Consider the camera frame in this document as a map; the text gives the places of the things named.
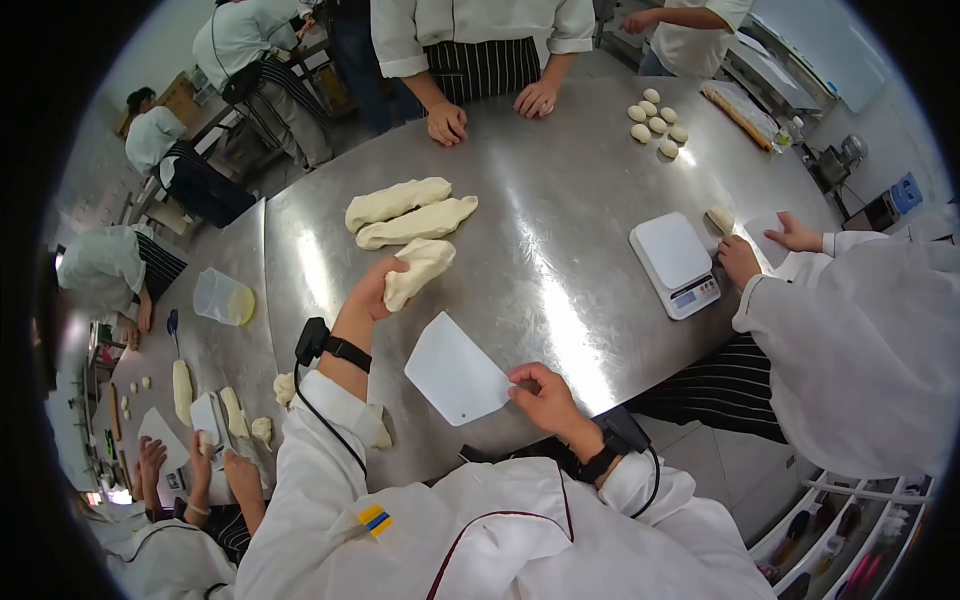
blue scissors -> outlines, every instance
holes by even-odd
[[[177,309],[170,311],[170,316],[167,317],[167,333],[174,338],[174,344],[177,345],[177,358],[180,358],[180,340],[177,339],[177,323],[180,320],[180,313],[177,312]]]

digital kitchen scale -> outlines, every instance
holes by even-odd
[[[720,298],[710,255],[683,214],[639,224],[630,232],[630,245],[671,319],[686,319]]]

rolling pin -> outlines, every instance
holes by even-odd
[[[756,126],[751,123],[747,117],[740,114],[740,111],[734,108],[726,98],[721,96],[715,89],[705,87],[703,89],[704,95],[710,98],[710,100],[718,107],[720,107],[724,112],[726,112],[731,119],[736,121],[737,125],[742,127],[750,134],[750,137],[754,139],[760,148],[770,152],[774,149],[774,143],[770,141],[766,135],[760,132]]]

yellow and blue label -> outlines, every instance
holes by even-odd
[[[357,518],[360,519],[360,522],[367,527],[367,530],[372,533],[374,537],[387,531],[387,529],[394,524],[394,520],[379,504],[374,504],[369,509],[360,511],[360,513],[357,514]]]

plastic measuring cup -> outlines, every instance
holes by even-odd
[[[246,323],[255,304],[252,289],[212,268],[200,274],[193,290],[194,312],[222,324]]]

